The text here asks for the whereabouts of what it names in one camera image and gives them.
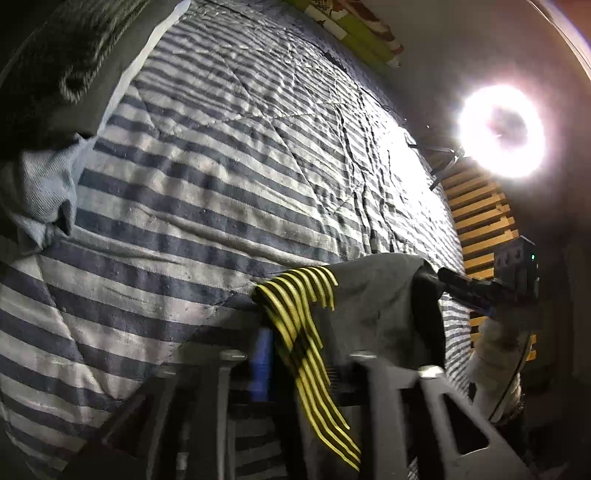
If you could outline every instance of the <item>wooden slats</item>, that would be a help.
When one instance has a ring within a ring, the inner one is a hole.
[[[456,185],[455,187],[451,187],[450,189],[447,189],[445,191],[445,194],[447,195],[447,198],[452,199],[454,197],[457,197],[458,195],[461,195],[462,193],[469,192],[469,191],[473,190],[474,187],[478,187],[478,185],[490,180],[490,178],[491,178],[490,175],[480,175],[479,177],[476,177],[475,179],[465,181],[464,183],[460,183],[459,185]]]
[[[482,170],[480,168],[478,168],[478,167],[469,168],[467,170],[461,171],[460,173],[456,173],[455,175],[452,175],[451,177],[443,179],[441,181],[441,185],[443,186],[444,189],[448,189],[448,188],[453,187],[454,185],[458,185],[458,184],[463,183],[467,180],[470,180],[470,179],[476,177],[477,175],[482,175]]]
[[[470,319],[470,326],[471,327],[479,327],[481,324],[484,323],[484,321],[487,319],[488,317],[476,317],[474,319]]]
[[[480,336],[480,332],[471,333],[471,334],[470,334],[470,341],[471,341],[472,343],[476,342],[476,340],[478,340],[478,337],[479,337],[479,336]],[[533,335],[531,336],[531,344],[532,344],[532,348],[533,348],[533,345],[535,345],[537,341],[538,341],[538,336],[537,336],[536,334],[533,334]]]
[[[488,248],[492,248],[495,245],[502,244],[504,242],[509,242],[514,238],[519,236],[519,232],[517,230],[507,230],[502,235],[495,236],[493,238],[489,238],[487,240],[483,240],[482,242],[478,242],[477,244],[468,245],[462,248],[462,252],[464,255],[470,255],[475,252],[481,252]]]
[[[487,268],[486,270],[481,270],[480,272],[474,272],[468,275],[470,278],[475,278],[477,280],[487,280],[489,278],[495,278],[495,269],[494,268]]]
[[[481,257],[471,258],[470,260],[464,260],[464,268],[470,270],[474,267],[481,267],[495,261],[495,254],[486,254]]]
[[[470,230],[468,232],[460,234],[460,242],[472,240],[473,238],[478,238],[479,236],[489,235],[490,233],[494,233],[497,230],[506,229],[514,223],[515,219],[513,217],[501,217],[501,219],[498,222],[492,223],[490,225],[485,225],[480,228],[476,228],[474,230]]]
[[[499,184],[491,181],[488,172],[477,167],[444,179],[441,184],[463,244],[464,268],[468,276],[480,280],[494,278],[495,256],[492,249],[519,237],[519,232],[512,229],[515,219],[510,215],[509,205],[504,204],[506,198],[499,191]],[[480,336],[478,330],[486,319],[485,316],[470,319],[470,327],[475,330],[470,334],[472,343]],[[536,335],[532,335],[531,342],[532,345],[537,342]],[[537,353],[532,349],[527,360],[532,361],[536,357]]]
[[[484,185],[483,187],[472,190],[471,192],[465,193],[464,195],[460,195],[454,199],[448,200],[448,204],[450,207],[456,207],[458,205],[463,205],[464,203],[471,202],[477,198],[480,198],[487,193],[495,193],[496,190],[499,188],[499,184],[495,182],[491,182],[488,185]]]
[[[471,204],[466,205],[464,207],[460,207],[456,210],[452,210],[452,215],[454,218],[459,218],[461,216],[467,215],[468,213],[477,212],[479,210],[482,210],[482,209],[488,207],[489,205],[501,203],[503,200],[505,200],[505,194],[503,194],[503,193],[491,195],[490,197],[488,197],[486,199],[482,199],[478,202],[474,202],[474,203],[471,203]]]
[[[499,205],[492,210],[487,210],[486,212],[478,213],[477,215],[471,216],[466,218],[465,220],[460,220],[456,222],[456,229],[460,230],[462,228],[467,228],[472,225],[477,225],[479,223],[484,223],[488,220],[495,219],[497,217],[503,216],[509,212],[508,205]]]

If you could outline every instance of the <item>dark blanket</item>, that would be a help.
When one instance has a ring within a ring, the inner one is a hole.
[[[48,112],[81,100],[113,46],[149,2],[60,3],[28,36],[7,68],[0,87],[4,118],[0,140],[19,149],[23,143],[31,148],[43,142],[46,147],[43,120]]]

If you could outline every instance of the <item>bed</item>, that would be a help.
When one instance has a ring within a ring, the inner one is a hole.
[[[193,0],[86,160],[71,237],[23,257],[0,236],[0,411],[38,476],[179,344],[239,348],[263,278],[389,251],[463,271],[443,191],[394,112],[291,5]],[[466,391],[467,312],[441,308]],[[264,452],[238,476],[281,477]]]

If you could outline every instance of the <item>striped blanket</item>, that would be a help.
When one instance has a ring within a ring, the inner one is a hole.
[[[72,237],[23,258],[1,233],[0,412],[38,476],[191,336],[240,348],[260,279],[387,251],[462,270],[443,193],[368,75],[284,2],[194,0],[87,159]],[[465,389],[467,315],[441,305]],[[260,455],[238,476],[280,477]]]

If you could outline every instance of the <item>fabric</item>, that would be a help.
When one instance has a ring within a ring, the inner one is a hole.
[[[154,48],[154,45],[146,48],[150,38],[155,37],[154,42],[157,42],[169,26],[187,11],[189,3],[188,0],[149,2],[111,48],[84,95],[76,103],[52,111],[45,126],[47,130],[54,135],[69,135],[72,132],[85,138],[97,135],[105,115],[107,118],[111,116],[113,109],[108,109],[108,106],[111,102],[114,103],[113,108],[119,104],[129,83]],[[137,66],[132,69],[129,80],[120,86],[121,94],[116,95],[122,73],[134,63]]]
[[[76,217],[76,186],[96,134],[158,40],[189,4],[190,0],[150,4],[123,38],[129,41],[132,36],[131,46],[119,44],[111,52],[82,101],[53,112],[47,131],[60,138],[73,137],[71,145],[60,150],[22,150],[17,160],[0,165],[0,206],[18,228],[22,252],[39,252],[56,238],[70,235]],[[86,140],[80,133],[91,137]]]
[[[362,60],[367,66],[373,69],[375,72],[384,75],[387,71],[386,62],[380,58],[379,53],[376,54],[374,50],[380,51],[375,48],[375,45],[371,42],[363,42],[358,38],[361,36],[366,39],[367,36],[371,36],[371,33],[367,31],[363,24],[355,23],[353,18],[336,18],[333,20],[329,18],[329,11],[321,11],[317,9],[310,0],[288,0],[291,4],[303,11],[310,18],[313,18],[316,22],[322,25],[328,32],[334,37],[340,40],[344,45],[349,47],[355,55]]]
[[[65,0],[27,37],[0,89],[2,143],[27,147],[48,112],[78,102],[150,0]]]
[[[404,47],[392,35],[389,27],[380,22],[363,4],[359,9],[355,9],[350,2],[339,0],[313,0],[312,4],[358,38],[387,65],[398,66],[398,56],[404,51]]]
[[[346,391],[338,373],[350,367],[349,355],[371,352],[410,369],[444,366],[439,294],[421,273],[433,270],[420,257],[375,254],[288,270],[255,287],[294,378],[309,479],[354,479],[361,467],[359,415],[343,413],[335,396]]]
[[[389,26],[384,24],[374,13],[365,6],[362,0],[336,0],[349,12],[359,18],[388,48],[398,55],[404,51],[404,47],[396,40]]]
[[[55,477],[182,342],[240,346],[252,288],[286,268],[406,252],[462,270],[393,110],[288,3],[193,1],[86,157],[70,237],[22,256],[0,233],[0,413],[36,472]],[[466,310],[440,305],[464,390]],[[236,427],[236,475],[281,477],[272,426],[254,423]]]

